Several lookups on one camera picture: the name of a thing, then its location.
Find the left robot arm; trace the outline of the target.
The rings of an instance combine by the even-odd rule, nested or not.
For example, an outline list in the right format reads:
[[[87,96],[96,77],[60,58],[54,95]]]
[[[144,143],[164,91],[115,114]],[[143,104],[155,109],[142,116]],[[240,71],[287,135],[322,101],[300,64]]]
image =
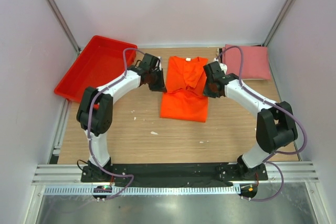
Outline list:
[[[107,145],[113,106],[128,92],[144,84],[151,91],[166,91],[160,57],[144,54],[142,60],[127,66],[116,79],[97,88],[85,89],[76,116],[89,145],[89,159],[81,169],[82,182],[107,182],[113,176]]]

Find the orange t shirt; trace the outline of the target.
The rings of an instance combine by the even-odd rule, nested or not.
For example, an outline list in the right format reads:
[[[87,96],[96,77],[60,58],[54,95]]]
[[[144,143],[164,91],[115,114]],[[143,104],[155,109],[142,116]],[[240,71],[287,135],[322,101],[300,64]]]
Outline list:
[[[171,56],[166,74],[160,117],[166,119],[206,122],[208,97],[203,95],[206,75],[203,67],[208,59]]]

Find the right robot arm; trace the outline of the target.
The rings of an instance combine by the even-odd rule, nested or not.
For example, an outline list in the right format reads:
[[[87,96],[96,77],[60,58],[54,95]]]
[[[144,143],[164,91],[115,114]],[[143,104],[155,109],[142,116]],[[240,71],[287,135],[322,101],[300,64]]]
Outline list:
[[[260,95],[239,76],[225,74],[217,61],[203,68],[206,75],[203,95],[232,99],[256,117],[256,144],[237,159],[234,170],[240,179],[251,179],[272,154],[298,138],[291,105],[287,102],[277,103]]]

